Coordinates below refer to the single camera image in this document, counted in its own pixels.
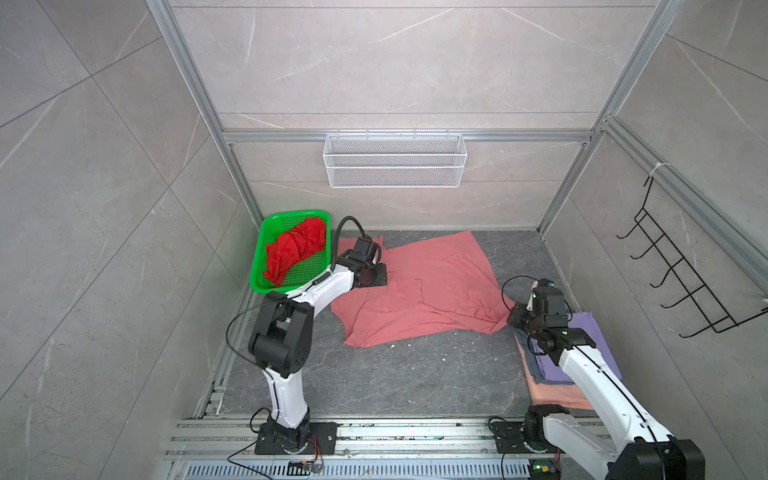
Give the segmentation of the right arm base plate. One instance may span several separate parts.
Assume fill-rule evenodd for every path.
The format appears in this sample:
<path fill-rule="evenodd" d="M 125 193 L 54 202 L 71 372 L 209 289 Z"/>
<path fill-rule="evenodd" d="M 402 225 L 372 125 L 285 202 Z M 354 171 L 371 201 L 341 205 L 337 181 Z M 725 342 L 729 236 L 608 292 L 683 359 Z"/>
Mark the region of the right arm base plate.
<path fill-rule="evenodd" d="M 562 452 L 525 419 L 492 416 L 486 421 L 486 426 L 495 441 L 498 453 L 554 455 Z"/>

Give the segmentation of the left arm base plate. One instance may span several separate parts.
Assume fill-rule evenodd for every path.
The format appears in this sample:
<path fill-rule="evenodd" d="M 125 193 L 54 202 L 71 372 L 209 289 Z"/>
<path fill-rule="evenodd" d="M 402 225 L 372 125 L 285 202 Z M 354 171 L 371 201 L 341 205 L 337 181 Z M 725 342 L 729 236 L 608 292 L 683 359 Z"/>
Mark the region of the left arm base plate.
<path fill-rule="evenodd" d="M 254 447 L 256 455 L 323 455 L 335 452 L 339 424 L 335 422 L 302 423 L 288 429 L 272 420 L 259 426 Z"/>

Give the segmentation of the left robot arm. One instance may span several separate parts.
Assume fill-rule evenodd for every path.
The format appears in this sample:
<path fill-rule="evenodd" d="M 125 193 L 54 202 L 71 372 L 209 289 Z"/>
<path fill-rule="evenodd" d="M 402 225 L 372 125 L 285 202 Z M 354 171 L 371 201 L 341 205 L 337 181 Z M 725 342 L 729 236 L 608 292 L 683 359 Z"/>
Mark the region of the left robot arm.
<path fill-rule="evenodd" d="M 310 409 L 302 370 L 313 338 L 314 319 L 338 297 L 387 284 L 381 247 L 372 238 L 356 239 L 318 276 L 288 293 L 269 293 L 248 342 L 248 352 L 264 374 L 271 400 L 267 432 L 289 453 L 310 441 Z"/>

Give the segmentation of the pink t-shirt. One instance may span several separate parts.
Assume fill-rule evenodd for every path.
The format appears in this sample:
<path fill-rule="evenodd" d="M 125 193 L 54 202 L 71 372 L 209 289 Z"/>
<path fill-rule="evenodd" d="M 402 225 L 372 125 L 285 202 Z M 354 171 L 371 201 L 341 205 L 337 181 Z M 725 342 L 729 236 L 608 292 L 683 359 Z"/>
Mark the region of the pink t-shirt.
<path fill-rule="evenodd" d="M 387 284 L 331 304 L 344 343 L 369 348 L 451 330 L 492 334 L 515 305 L 502 293 L 473 234 L 464 231 L 383 250 Z"/>

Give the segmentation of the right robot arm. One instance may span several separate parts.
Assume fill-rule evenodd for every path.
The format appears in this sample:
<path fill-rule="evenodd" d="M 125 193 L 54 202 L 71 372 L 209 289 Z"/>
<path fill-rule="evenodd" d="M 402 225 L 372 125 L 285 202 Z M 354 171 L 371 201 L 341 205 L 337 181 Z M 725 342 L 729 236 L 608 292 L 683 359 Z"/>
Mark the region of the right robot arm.
<path fill-rule="evenodd" d="M 569 325 L 563 292 L 546 278 L 534 280 L 529 301 L 515 305 L 510 326 L 524 332 L 544 356 L 574 382 L 607 429 L 604 441 L 583 429 L 556 404 L 532 406 L 522 435 L 526 448 L 557 449 L 596 479 L 702 479 L 706 460 L 688 439 L 679 439 L 634 397 L 615 375 L 595 341 Z"/>

